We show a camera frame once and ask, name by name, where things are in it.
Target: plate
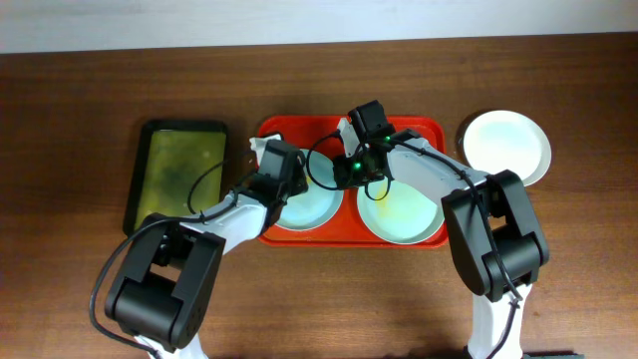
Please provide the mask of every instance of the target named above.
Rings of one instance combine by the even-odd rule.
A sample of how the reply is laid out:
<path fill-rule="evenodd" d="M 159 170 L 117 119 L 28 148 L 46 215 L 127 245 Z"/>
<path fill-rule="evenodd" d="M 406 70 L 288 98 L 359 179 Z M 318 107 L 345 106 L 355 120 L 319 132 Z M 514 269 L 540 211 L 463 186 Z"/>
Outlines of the plate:
<path fill-rule="evenodd" d="M 368 193 L 381 198 L 388 180 L 372 182 Z M 378 237 L 396 244 L 415 244 L 427 240 L 443 225 L 440 205 L 429 200 L 411 186 L 393 180 L 390 192 L 381 200 L 371 200 L 360 187 L 357 208 L 364 224 Z"/>
<path fill-rule="evenodd" d="M 308 156 L 308 150 L 301 152 Z M 308 191 L 288 199 L 275 225 L 289 230 L 309 230 L 325 224 L 339 210 L 343 191 L 318 186 L 310 179 L 305 167 L 303 170 L 306 173 Z M 310 172 L 320 183 L 336 186 L 332 161 L 318 152 L 313 152 L 310 157 Z"/>
<path fill-rule="evenodd" d="M 490 111 L 474 119 L 463 135 L 463 151 L 473 169 L 492 175 L 511 170 L 524 185 L 540 180 L 551 163 L 545 132 L 512 111 Z"/>

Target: brown tabletop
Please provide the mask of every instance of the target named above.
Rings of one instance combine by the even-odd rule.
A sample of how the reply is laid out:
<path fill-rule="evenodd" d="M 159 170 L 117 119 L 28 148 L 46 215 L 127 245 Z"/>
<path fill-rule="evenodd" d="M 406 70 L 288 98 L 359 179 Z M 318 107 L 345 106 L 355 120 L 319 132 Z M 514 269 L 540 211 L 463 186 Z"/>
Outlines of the brown tabletop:
<path fill-rule="evenodd" d="M 553 159 L 529 195 L 551 260 L 525 306 L 523 350 L 632 357 L 637 44 L 638 34 L 608 34 L 0 56 L 0 357 L 145 357 L 87 314 L 124 238 L 145 119 L 222 120 L 238 151 L 271 115 L 345 114 L 373 99 L 387 114 L 437 120 L 453 157 L 476 111 L 537 121 Z M 224 186 L 248 166 L 224 169 Z M 116 330 L 105 292 L 100 318 Z M 447 245 L 251 241 L 224 257 L 200 335 L 212 357 L 361 358 L 462 349 L 471 329 Z"/>

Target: white background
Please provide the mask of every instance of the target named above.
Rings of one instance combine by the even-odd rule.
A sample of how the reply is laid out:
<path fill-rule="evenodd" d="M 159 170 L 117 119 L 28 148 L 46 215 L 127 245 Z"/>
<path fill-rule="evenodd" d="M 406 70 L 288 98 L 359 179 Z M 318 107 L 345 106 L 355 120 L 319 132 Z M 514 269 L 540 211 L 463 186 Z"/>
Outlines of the white background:
<path fill-rule="evenodd" d="M 638 30 L 638 0 L 0 0 L 0 53 Z"/>

